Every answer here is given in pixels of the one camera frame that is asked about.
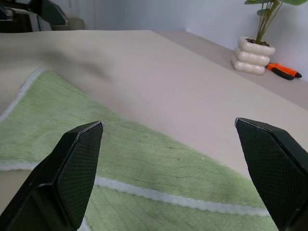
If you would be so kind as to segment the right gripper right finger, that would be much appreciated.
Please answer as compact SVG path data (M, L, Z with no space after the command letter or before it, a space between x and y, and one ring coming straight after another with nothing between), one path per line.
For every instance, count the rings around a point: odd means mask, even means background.
M308 152L286 131L237 118L251 180L279 231L308 231Z

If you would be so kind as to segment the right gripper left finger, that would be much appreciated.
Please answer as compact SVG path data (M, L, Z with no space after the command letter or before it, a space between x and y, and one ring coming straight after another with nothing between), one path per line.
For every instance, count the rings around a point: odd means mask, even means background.
M0 231L77 231L93 189L103 123L66 132L0 215Z

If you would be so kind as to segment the green cloth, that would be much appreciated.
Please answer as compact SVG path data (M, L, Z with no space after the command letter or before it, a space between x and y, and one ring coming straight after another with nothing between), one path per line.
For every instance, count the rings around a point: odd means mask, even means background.
M65 132L97 120L97 179L79 231L278 231L250 180L50 71L33 73L0 113L0 170L32 170Z

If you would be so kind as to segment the orange and black pliers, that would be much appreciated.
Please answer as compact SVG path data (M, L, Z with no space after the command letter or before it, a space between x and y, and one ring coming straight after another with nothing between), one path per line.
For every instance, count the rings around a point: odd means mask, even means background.
M286 79L286 80L294 80L295 78L301 78L302 75L286 66L283 66L279 63L269 63L266 68L275 73L276 75Z

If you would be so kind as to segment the white bubbly plant pot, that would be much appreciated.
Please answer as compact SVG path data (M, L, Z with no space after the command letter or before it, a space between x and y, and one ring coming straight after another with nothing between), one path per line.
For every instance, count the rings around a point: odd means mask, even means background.
M259 45L248 41L248 37L240 37L231 58L233 68L240 72L263 75L270 57L275 53L271 45Z

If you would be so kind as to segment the green leafy plant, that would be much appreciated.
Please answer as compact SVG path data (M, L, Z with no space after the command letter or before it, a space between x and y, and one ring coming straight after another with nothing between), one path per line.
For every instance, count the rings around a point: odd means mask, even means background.
M281 6L283 4L299 6L307 1L308 0L246 0L244 2L245 5L261 5L261 9L257 11L259 17L257 36L255 39L249 39L248 41L262 46L270 46L262 39Z

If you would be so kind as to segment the black and silver machine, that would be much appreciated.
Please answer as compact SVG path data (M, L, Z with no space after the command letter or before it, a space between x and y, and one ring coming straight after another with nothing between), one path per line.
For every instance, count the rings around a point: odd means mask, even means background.
M32 32L30 15L41 17L52 26L68 25L65 13L50 0L0 0L0 33Z

